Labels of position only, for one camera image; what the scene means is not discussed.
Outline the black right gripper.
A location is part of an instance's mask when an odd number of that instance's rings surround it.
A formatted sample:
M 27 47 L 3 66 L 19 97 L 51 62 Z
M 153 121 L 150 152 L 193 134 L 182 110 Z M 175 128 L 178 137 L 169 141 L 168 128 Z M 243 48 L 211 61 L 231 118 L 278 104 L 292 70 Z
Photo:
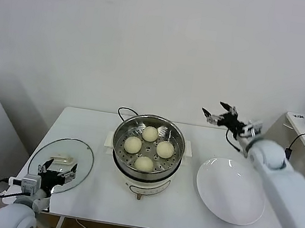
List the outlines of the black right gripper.
M 232 132 L 234 137 L 239 136 L 244 132 L 245 123 L 238 120 L 238 112 L 234 106 L 230 106 L 225 102 L 220 102 L 221 106 L 227 111 L 227 113 L 222 115 L 212 115 L 208 110 L 202 108 L 206 121 L 209 124 L 216 124 L 218 126 L 227 127 L 229 131 Z

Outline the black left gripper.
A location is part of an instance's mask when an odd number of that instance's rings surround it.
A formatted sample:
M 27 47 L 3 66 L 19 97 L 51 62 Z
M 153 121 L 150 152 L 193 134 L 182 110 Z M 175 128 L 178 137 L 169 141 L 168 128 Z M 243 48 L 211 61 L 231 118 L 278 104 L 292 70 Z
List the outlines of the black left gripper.
M 47 170 L 52 165 L 54 159 L 49 159 L 44 164 L 37 167 L 38 175 L 41 177 L 41 189 L 45 192 L 51 192 L 56 185 L 64 185 L 64 181 L 71 182 L 76 177 L 76 169 L 78 164 L 75 164 L 69 171 L 62 175 L 56 171 Z

